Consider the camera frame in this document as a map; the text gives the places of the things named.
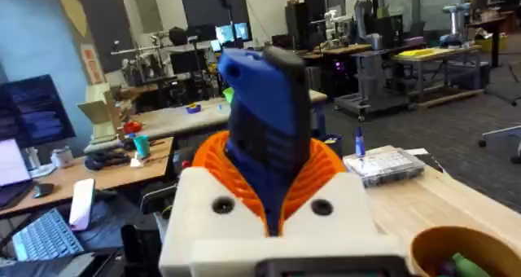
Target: laptop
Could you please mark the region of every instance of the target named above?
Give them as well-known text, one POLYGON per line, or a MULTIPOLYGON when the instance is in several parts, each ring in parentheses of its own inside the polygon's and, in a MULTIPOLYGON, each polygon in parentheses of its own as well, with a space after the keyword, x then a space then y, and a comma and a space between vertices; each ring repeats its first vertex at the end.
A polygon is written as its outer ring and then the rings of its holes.
POLYGON ((0 209, 18 204, 33 188, 33 179, 13 138, 0 141, 0 174, 0 209))

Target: bowl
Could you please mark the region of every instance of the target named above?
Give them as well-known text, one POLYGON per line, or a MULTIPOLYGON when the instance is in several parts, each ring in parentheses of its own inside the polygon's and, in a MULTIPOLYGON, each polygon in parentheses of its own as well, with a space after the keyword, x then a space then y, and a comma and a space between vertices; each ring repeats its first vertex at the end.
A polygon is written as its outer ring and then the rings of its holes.
POLYGON ((507 244, 481 231, 459 226, 438 226, 416 235, 410 247, 413 268, 423 277, 436 277, 437 269, 455 253, 471 260, 492 277, 521 275, 521 258, 507 244))

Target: computer tower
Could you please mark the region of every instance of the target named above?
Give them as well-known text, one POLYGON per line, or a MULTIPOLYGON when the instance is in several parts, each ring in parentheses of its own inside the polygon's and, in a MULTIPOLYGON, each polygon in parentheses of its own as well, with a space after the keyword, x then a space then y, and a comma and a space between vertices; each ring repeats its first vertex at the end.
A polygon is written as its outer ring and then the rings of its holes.
POLYGON ((309 13, 306 3, 288 4, 286 6, 287 34, 295 43, 297 50, 306 48, 309 38, 309 13))

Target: office chair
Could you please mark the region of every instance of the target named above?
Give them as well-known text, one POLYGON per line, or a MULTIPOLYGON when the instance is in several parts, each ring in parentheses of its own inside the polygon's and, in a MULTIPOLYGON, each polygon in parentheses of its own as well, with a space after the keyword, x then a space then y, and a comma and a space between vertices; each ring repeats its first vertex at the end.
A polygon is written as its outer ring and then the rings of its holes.
MULTIPOLYGON (((510 73, 515 80, 515 83, 512 86, 509 86, 506 89, 500 89, 497 87, 497 85, 492 84, 485 88, 485 94, 494 95, 499 99, 502 99, 511 104, 513 107, 516 107, 518 105, 518 101, 521 100, 521 82, 519 82, 519 79, 516 77, 512 69, 512 65, 515 64, 509 64, 510 73)), ((505 128, 503 130, 489 131, 481 135, 482 138, 479 141, 480 147, 486 147, 488 139, 504 138, 511 135, 521 139, 521 125, 505 128)), ((521 164, 521 143, 518 145, 517 156, 510 158, 510 162, 512 162, 512 164, 521 164)))

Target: poster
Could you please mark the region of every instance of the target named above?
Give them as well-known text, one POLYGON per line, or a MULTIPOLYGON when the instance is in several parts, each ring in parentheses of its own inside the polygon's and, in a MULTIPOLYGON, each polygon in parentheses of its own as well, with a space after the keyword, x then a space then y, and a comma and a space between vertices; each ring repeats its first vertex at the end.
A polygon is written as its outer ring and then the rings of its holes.
POLYGON ((101 70, 94 46, 91 44, 81 44, 81 58, 83 59, 87 72, 89 73, 90 82, 92 82, 93 85, 105 82, 103 71, 101 70))

